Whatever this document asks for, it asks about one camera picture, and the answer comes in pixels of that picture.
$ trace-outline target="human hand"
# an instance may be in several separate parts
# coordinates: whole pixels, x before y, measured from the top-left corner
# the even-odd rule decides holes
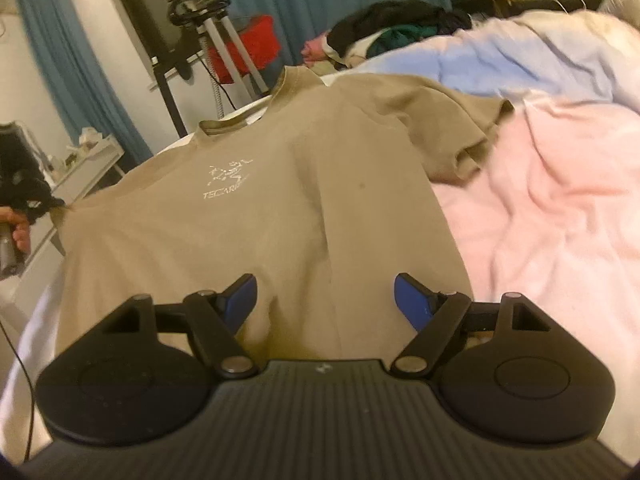
[[[24,254],[31,251],[31,239],[29,236],[29,222],[22,213],[15,212],[10,207],[0,207],[0,223],[14,226],[14,241],[16,247]]]

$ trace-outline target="blue blanket section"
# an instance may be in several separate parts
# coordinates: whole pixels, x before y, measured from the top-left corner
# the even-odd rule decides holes
[[[455,39],[447,49],[429,41],[387,52],[368,60],[356,72],[413,74],[479,96],[517,98],[529,89],[562,95],[576,102],[626,102],[616,83],[610,48],[591,35],[558,41],[533,31],[513,34],[514,23],[480,30]]]

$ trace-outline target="pile of clothes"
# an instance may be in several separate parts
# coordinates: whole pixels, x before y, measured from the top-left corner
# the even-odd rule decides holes
[[[421,0],[377,2],[340,20],[331,30],[305,43],[301,54],[314,72],[352,68],[417,41],[471,28],[462,10],[445,10]]]

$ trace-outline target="red bag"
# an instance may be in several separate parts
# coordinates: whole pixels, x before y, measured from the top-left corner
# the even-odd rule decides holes
[[[273,32],[273,18],[271,16],[265,14],[252,17],[249,26],[240,32],[239,36],[258,70],[263,69],[278,57],[280,43]],[[248,74],[249,69],[244,63],[244,60],[242,60],[242,57],[240,57],[240,53],[233,42],[228,41],[225,44],[229,50],[229,54],[231,54],[231,59],[233,59],[238,67],[238,72],[241,75]],[[220,82],[222,84],[233,83],[234,81],[231,78],[231,74],[226,69],[218,51],[213,47],[209,47],[209,55]]]

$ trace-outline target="ribbed black surface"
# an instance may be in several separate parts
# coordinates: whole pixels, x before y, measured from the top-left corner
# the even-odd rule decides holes
[[[517,449],[453,421],[423,383],[376,361],[271,362],[228,382],[193,422],[119,449],[56,442],[22,466],[33,480],[608,480],[604,446]]]

